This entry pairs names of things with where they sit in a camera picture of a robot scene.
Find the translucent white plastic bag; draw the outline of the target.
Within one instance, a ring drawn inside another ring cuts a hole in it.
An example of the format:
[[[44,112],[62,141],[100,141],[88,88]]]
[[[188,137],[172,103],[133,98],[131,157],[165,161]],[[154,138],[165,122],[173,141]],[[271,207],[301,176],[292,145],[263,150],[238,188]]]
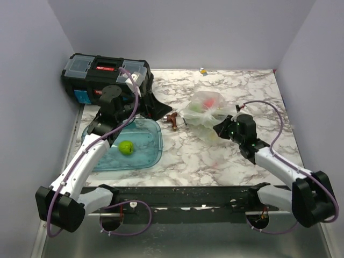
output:
[[[203,102],[208,98],[217,100],[216,105],[210,109],[203,107]],[[223,122],[230,112],[231,108],[220,93],[198,91],[192,96],[190,103],[182,109],[181,115],[197,138],[210,145],[215,145],[220,143],[221,139],[213,126]]]

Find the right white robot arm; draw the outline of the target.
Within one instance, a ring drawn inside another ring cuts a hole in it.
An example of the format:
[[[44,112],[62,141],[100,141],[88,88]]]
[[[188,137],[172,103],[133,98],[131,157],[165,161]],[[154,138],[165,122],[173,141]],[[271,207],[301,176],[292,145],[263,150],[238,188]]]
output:
[[[279,178],[288,190],[268,183],[253,187],[247,197],[248,206],[255,211],[266,204],[293,214],[304,227],[331,223],[339,215],[330,180],[323,171],[312,172],[281,157],[271,145],[257,137],[256,123],[251,115],[227,116],[213,129],[222,139],[232,140],[241,155]]]

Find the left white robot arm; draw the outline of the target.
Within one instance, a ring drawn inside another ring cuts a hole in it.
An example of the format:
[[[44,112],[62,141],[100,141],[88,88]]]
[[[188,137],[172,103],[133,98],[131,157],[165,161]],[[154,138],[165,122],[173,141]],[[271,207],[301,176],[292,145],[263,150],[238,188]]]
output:
[[[82,194],[86,180],[135,115],[159,120],[172,110],[150,91],[134,93],[134,101],[129,102],[123,100],[122,90],[117,85],[108,85],[102,90],[99,111],[88,126],[77,154],[49,187],[40,187],[35,193],[39,217],[46,222],[49,237],[55,236],[52,225],[75,232],[86,215],[99,209],[114,212],[119,207],[118,191],[110,186],[100,185]]]

